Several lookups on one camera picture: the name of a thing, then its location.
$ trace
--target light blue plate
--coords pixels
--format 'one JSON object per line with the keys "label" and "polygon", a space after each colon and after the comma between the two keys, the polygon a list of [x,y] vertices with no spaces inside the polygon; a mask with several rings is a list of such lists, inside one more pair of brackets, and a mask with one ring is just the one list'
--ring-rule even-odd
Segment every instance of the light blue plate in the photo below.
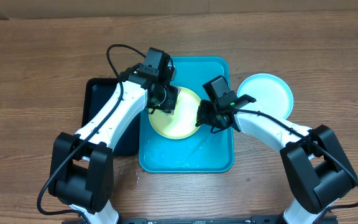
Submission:
{"label": "light blue plate", "polygon": [[[263,112],[276,118],[287,119],[293,108],[293,95],[290,87],[277,76],[260,73],[245,79],[237,91],[237,96],[244,94],[256,99],[263,107]],[[245,105],[243,109],[254,106]]]}
{"label": "light blue plate", "polygon": [[[172,57],[177,68],[172,85],[193,90],[209,100],[203,84],[223,75],[230,82],[229,67],[220,57]],[[233,130],[211,134],[201,125],[185,139],[172,140],[157,133],[146,111],[140,115],[139,163],[149,172],[225,172],[234,163]]]}

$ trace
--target white plate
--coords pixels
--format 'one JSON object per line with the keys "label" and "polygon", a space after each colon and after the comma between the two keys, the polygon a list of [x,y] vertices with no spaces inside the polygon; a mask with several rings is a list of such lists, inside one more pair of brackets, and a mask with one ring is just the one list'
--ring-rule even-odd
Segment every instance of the white plate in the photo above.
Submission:
{"label": "white plate", "polygon": [[255,74],[245,79],[237,91],[256,99],[242,109],[260,110],[277,118],[287,119],[293,108],[293,95],[290,87],[281,79],[267,73]]}

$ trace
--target cardboard box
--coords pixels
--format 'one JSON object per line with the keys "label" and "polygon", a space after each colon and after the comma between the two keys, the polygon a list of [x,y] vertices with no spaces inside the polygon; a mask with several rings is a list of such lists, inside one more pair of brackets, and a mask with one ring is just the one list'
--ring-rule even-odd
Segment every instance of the cardboard box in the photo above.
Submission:
{"label": "cardboard box", "polygon": [[358,9],[358,0],[0,0],[0,19]]}

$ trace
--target black wire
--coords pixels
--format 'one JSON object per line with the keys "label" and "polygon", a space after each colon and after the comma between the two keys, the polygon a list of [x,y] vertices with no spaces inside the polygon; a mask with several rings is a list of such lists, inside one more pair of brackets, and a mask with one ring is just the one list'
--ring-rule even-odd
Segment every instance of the black wire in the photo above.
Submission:
{"label": "black wire", "polygon": [[[332,160],[333,162],[335,162],[338,166],[340,166],[342,168],[342,170],[344,172],[346,172],[348,174],[348,176],[353,180],[353,182],[356,184],[356,186],[358,187],[358,180],[357,178],[355,178],[353,176],[353,174],[351,174],[337,159],[335,159],[332,155],[330,155],[330,153],[328,153],[325,149],[323,149],[321,146],[319,146],[318,144],[316,144],[314,141],[311,141],[310,139],[308,139],[306,136],[298,133],[297,131],[295,131],[293,128],[288,127],[287,125],[285,125],[284,123],[282,123],[281,121],[279,121],[278,119],[274,118],[273,116],[270,116],[268,114],[262,113],[260,111],[252,111],[252,110],[240,110],[240,109],[233,109],[233,110],[224,110],[224,111],[220,111],[218,113],[216,113],[215,115],[220,115],[220,114],[224,114],[224,113],[233,113],[233,112],[242,112],[242,113],[250,113],[250,114],[256,114],[259,116],[263,116],[266,117],[272,121],[274,121],[275,123],[277,123],[278,125],[280,125],[281,127],[283,127],[284,129],[286,129],[287,131],[289,131],[290,133],[298,136],[299,138],[303,139],[304,141],[306,141],[309,144],[312,144],[314,147],[316,147],[321,153],[323,153],[324,156],[328,157],[330,160]],[[324,217],[324,215],[327,212],[331,212],[331,210],[334,209],[339,209],[339,208],[354,208],[354,207],[358,207],[358,202],[356,203],[352,203],[352,204],[347,204],[347,205],[333,205],[330,207],[327,207],[323,210],[320,219]]]}
{"label": "black wire", "polygon": [[[106,52],[106,56],[107,56],[107,60],[114,72],[114,74],[117,76],[117,78],[119,78],[119,74],[116,70],[116,68],[114,67],[114,65],[111,62],[110,59],[110,50],[113,47],[125,47],[128,49],[131,49],[135,52],[137,52],[138,54],[140,54],[143,57],[146,57],[146,55],[144,55],[142,52],[138,51],[137,49],[130,47],[128,45],[124,45],[124,44],[113,44],[111,45]],[[37,209],[38,211],[43,214],[43,215],[61,215],[61,214],[66,214],[66,213],[77,213],[79,214],[85,221],[85,223],[90,223],[88,218],[86,217],[86,215],[79,211],[79,210],[74,210],[74,209],[66,209],[66,210],[60,210],[60,211],[54,211],[54,212],[48,212],[45,211],[42,207],[41,207],[41,201],[42,201],[42,196],[44,196],[45,191],[47,190],[48,186],[54,181],[54,179],[56,178],[57,174],[60,172],[60,170],[62,169],[62,167],[67,164],[68,161],[70,161],[74,155],[99,131],[99,129],[103,126],[103,124],[110,118],[110,116],[114,113],[114,111],[117,109],[118,105],[120,104],[121,100],[122,100],[122,96],[124,95],[124,87],[122,85],[122,82],[119,82],[120,85],[120,94],[118,97],[118,101],[117,103],[113,106],[113,108],[111,109],[111,111],[106,115],[105,118],[103,118],[103,120],[97,125],[97,127],[95,127],[91,134],[89,134],[68,156],[67,158],[58,166],[58,168],[53,172],[53,174],[49,177],[49,179],[46,181],[46,183],[44,184],[44,186],[42,187],[40,193],[38,194],[38,198],[37,198]]]}
{"label": "black wire", "polygon": [[226,130],[227,128],[230,128],[230,126],[226,126],[226,127],[221,128],[221,129],[219,129],[219,130],[217,130],[217,131],[214,131],[214,128],[215,128],[215,127],[212,126],[211,130],[209,130],[212,134],[220,133],[221,131],[224,131],[224,130]]}

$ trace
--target black tray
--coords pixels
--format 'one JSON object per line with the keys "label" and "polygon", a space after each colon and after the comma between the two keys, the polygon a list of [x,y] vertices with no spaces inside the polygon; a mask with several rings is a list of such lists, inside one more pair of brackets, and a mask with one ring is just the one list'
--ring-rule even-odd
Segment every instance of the black tray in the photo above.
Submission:
{"label": "black tray", "polygon": [[[92,120],[107,103],[116,89],[116,78],[92,78],[86,83],[82,127]],[[118,140],[114,156],[133,156],[139,151],[140,114],[138,114]]]}

